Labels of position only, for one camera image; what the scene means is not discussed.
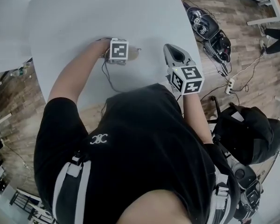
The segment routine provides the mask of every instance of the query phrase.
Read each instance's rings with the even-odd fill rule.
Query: wooden floor
[[[257,26],[247,26],[246,22],[263,18],[263,12],[257,4],[250,0],[191,0],[195,4],[213,12],[219,22],[220,28],[227,34],[232,43],[232,72],[229,77],[246,68],[259,57],[260,36]],[[214,63],[203,52],[201,44],[198,44],[205,74],[205,84],[200,93],[202,98],[208,92],[226,84],[216,70]],[[234,89],[240,89],[251,77],[252,69],[240,73],[235,77]],[[265,56],[255,69],[254,78],[249,83],[249,92],[238,92],[240,104],[247,107],[257,106],[268,117],[280,117],[280,103],[274,100],[275,95],[280,95],[280,53]],[[227,96],[224,88],[212,93],[218,97],[221,109],[225,109],[229,102],[238,104],[237,98]],[[203,108],[207,118],[215,113],[215,107],[206,97],[203,100]],[[3,138],[6,146],[0,151],[4,157],[4,168],[11,180],[12,186],[37,195],[33,179],[33,152],[35,139],[45,106],[42,93],[37,82],[33,67],[22,77],[4,78],[0,86],[0,117],[12,113],[12,117],[0,126],[0,138]],[[80,112],[88,132],[97,127],[100,121],[100,112],[103,104],[90,107]],[[29,166],[24,167],[21,158],[7,146],[19,154]],[[266,176],[273,159],[264,164],[254,166],[258,174]]]

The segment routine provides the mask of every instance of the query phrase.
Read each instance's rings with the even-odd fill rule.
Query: person's right arm
[[[213,140],[209,124],[207,123],[204,111],[198,94],[183,96],[183,110],[186,122],[199,136],[204,144],[212,144]]]

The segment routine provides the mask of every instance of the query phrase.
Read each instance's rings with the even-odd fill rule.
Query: forearm
[[[98,58],[109,48],[110,40],[91,43],[87,49],[74,58],[60,73],[50,92],[53,98],[65,97],[77,103],[87,79]]]
[[[213,143],[198,94],[183,96],[184,118],[204,144]]]

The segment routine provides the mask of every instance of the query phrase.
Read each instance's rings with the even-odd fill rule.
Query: electrical outlet
[[[225,90],[225,93],[227,95],[231,95],[233,85],[234,85],[234,79],[230,78],[227,83],[226,90]]]

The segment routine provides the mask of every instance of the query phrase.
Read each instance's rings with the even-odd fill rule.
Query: black t-shirt
[[[140,196],[165,189],[180,198],[193,224],[204,224],[216,183],[214,165],[229,176],[233,201],[226,223],[236,210],[239,189],[226,159],[216,145],[201,142],[162,85],[108,99],[102,120],[89,135],[74,102],[48,102],[34,166],[40,197],[51,212],[56,178],[77,150],[91,160],[84,223],[114,224]]]

